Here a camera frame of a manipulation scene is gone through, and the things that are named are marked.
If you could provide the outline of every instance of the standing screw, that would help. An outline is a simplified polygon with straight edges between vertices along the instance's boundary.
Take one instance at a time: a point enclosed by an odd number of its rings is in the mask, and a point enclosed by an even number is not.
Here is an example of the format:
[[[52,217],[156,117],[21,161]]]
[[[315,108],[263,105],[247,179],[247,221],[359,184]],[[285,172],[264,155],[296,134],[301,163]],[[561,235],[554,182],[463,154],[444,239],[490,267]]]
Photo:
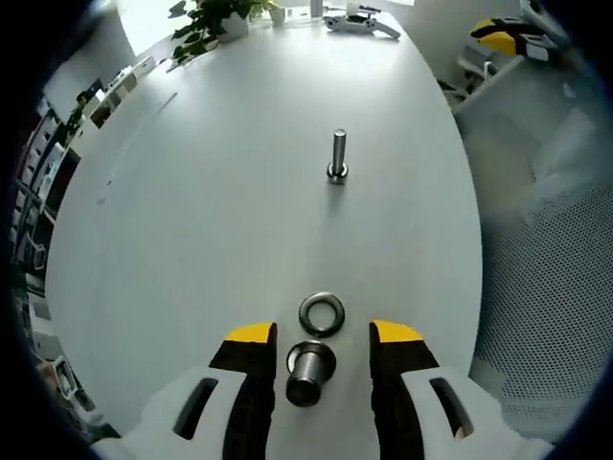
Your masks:
[[[347,143],[347,133],[345,129],[334,131],[334,147],[332,151],[332,162],[328,165],[328,177],[333,184],[345,182],[349,168],[345,164],[345,145]]]

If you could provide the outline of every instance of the white device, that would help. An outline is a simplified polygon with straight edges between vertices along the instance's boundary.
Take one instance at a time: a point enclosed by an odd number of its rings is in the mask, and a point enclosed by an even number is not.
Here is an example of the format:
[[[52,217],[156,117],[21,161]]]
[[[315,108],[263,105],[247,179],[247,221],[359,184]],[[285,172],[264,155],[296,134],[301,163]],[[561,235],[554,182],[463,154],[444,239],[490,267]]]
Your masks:
[[[367,17],[359,14],[324,16],[324,22],[331,31],[341,31],[353,34],[372,34],[374,31],[380,31],[395,40],[400,38],[400,32],[396,29],[381,24],[370,16]]]

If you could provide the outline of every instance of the green plant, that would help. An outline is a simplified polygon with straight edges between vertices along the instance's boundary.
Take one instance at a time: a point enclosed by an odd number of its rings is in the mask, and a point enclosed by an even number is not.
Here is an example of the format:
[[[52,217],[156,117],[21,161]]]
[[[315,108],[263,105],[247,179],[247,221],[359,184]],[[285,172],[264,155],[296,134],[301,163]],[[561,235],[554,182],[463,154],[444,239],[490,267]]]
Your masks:
[[[261,5],[262,0],[196,0],[195,8],[187,12],[192,23],[175,31],[172,38],[183,38],[183,44],[177,46],[172,57],[181,64],[188,58],[203,55],[206,45],[225,34],[221,20],[236,12],[245,19],[252,5]],[[170,10],[177,17],[177,11]]]

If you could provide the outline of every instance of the oval table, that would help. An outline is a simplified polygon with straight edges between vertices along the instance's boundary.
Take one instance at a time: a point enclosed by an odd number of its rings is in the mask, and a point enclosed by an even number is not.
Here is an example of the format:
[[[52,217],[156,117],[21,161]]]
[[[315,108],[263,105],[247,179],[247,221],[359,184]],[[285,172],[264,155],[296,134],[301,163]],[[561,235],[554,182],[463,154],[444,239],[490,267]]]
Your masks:
[[[343,186],[326,175],[338,128]],[[462,139],[415,45],[311,23],[252,32],[139,84],[68,187],[46,289],[68,359],[120,433],[231,330],[276,321],[269,452],[351,458],[363,446],[375,458],[369,321],[412,325],[467,373],[481,277]],[[284,360],[309,338],[298,308],[317,291],[347,319],[326,339],[336,373],[301,412],[284,397]],[[284,428],[309,439],[304,451]]]

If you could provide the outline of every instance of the yellow and black object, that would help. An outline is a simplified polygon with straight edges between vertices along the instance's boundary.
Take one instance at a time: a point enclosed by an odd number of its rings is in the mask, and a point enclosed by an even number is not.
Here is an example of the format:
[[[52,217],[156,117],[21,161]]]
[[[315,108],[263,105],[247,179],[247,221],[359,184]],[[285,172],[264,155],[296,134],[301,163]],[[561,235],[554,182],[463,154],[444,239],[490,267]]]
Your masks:
[[[470,36],[509,56],[549,61],[558,55],[557,46],[542,29],[516,18],[484,19],[472,29]]]
[[[223,441],[223,460],[265,458],[277,371],[277,325],[258,323],[226,336],[209,367],[242,372]]]
[[[370,324],[371,405],[381,460],[424,458],[420,420],[402,381],[406,372],[439,367],[423,337],[404,324],[375,320]]]

